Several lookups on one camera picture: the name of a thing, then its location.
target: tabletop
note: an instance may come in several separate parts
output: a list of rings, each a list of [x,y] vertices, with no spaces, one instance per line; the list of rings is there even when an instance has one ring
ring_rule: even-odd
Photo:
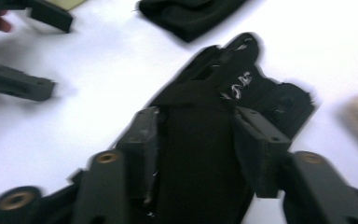
[[[190,43],[146,20],[136,4],[88,0],[71,10],[69,34],[23,12],[6,15],[14,28],[0,32],[0,64],[57,86],[43,103],[0,94],[0,194],[67,186],[193,55],[245,32],[260,37],[266,76],[297,84],[317,103],[290,150],[321,154],[358,188],[358,137],[343,116],[358,95],[358,1],[249,0]],[[285,223],[281,200],[254,199],[243,223]]]

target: black plastic bracket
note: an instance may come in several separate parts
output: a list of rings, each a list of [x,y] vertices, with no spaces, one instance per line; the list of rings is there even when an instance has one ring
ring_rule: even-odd
[[[45,0],[0,0],[0,10],[31,9],[30,17],[69,33],[73,17]]]
[[[21,71],[0,66],[0,93],[34,101],[51,97],[55,83],[42,77],[31,77]]]

